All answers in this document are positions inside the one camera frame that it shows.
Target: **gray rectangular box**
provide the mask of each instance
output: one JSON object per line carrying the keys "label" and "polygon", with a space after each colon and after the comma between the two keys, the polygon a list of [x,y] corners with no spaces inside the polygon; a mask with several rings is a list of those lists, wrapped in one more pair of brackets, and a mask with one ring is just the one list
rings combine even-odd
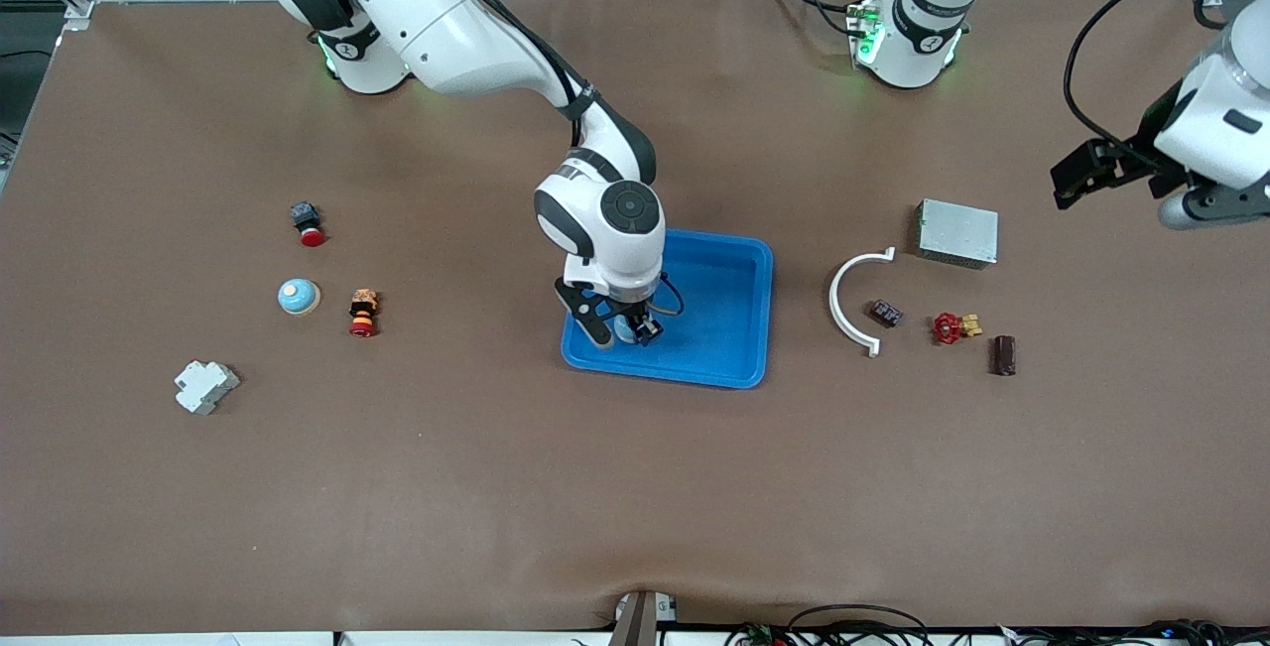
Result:
{"label": "gray rectangular box", "polygon": [[997,212],[922,199],[917,206],[917,254],[966,269],[997,263]]}

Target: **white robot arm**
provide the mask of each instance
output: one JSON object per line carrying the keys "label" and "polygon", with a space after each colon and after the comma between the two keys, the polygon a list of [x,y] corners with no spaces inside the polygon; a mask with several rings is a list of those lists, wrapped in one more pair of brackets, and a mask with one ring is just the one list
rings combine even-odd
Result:
{"label": "white robot arm", "polygon": [[279,0],[319,32],[349,89],[380,93],[409,74],[428,89],[472,98],[541,94],[574,126],[561,166],[538,185],[538,225],[568,253],[559,298],[594,344],[662,334],[653,293],[665,279],[665,217],[649,184],[653,143],[499,0]]}
{"label": "white robot arm", "polygon": [[[1050,171],[1059,208],[1149,176],[1170,230],[1270,216],[1270,0],[1255,0],[1152,108],[1138,135],[1090,140]],[[1186,185],[1184,193],[1175,189]]]}
{"label": "white robot arm", "polygon": [[853,9],[859,66],[898,89],[921,89],[952,62],[974,0],[867,0]]}

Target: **blue plastic bin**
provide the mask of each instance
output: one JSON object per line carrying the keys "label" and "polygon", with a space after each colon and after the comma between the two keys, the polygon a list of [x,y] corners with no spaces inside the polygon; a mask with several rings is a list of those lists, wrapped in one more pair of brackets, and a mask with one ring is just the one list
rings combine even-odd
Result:
{"label": "blue plastic bin", "polygon": [[[560,353],[572,367],[601,373],[753,388],[767,371],[772,249],[747,236],[667,230],[663,270],[687,310],[658,316],[665,329],[649,346],[615,341],[599,349],[565,316]],[[657,303],[676,306],[660,288]]]}

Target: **small toy figure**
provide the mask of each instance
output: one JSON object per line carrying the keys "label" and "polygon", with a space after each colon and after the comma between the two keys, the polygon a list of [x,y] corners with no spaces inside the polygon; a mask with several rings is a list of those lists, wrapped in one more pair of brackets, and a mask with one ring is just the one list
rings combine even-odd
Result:
{"label": "small toy figure", "polygon": [[291,316],[305,316],[320,301],[321,289],[309,279],[286,279],[278,288],[278,306]]}
{"label": "small toy figure", "polygon": [[890,306],[890,303],[878,298],[874,306],[869,308],[869,315],[878,321],[878,324],[886,326],[886,329],[895,329],[899,325],[899,320],[904,317],[904,312],[897,310],[897,307]]}
{"label": "small toy figure", "polygon": [[951,344],[958,343],[958,339],[961,339],[961,320],[956,315],[942,312],[942,315],[935,316],[935,325],[931,333],[935,334],[936,341],[951,346]]}
{"label": "small toy figure", "polygon": [[375,335],[375,315],[380,312],[380,294],[375,289],[357,289],[353,292],[353,307],[348,312],[353,316],[348,333],[362,339],[371,338]]}
{"label": "small toy figure", "polygon": [[216,410],[216,401],[220,401],[230,390],[236,388],[239,378],[234,371],[218,364],[218,362],[189,362],[185,371],[177,376],[173,383],[180,388],[177,393],[177,402],[194,415],[204,416]]}
{"label": "small toy figure", "polygon": [[1019,373],[1019,367],[1015,366],[1017,357],[1015,338],[1012,335],[997,335],[992,340],[992,373],[997,373],[998,376]]}
{"label": "small toy figure", "polygon": [[291,222],[300,231],[300,244],[305,247],[321,247],[326,235],[323,235],[321,217],[310,203],[296,203],[291,207]]}
{"label": "small toy figure", "polygon": [[975,335],[983,334],[979,329],[979,315],[965,315],[961,316],[961,338],[974,339]]}

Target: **metal box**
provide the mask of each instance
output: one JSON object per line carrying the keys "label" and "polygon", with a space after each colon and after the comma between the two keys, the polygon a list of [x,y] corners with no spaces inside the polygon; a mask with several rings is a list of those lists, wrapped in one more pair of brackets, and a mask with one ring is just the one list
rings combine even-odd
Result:
{"label": "metal box", "polygon": [[917,254],[966,269],[997,263],[997,212],[922,199],[917,207]]}

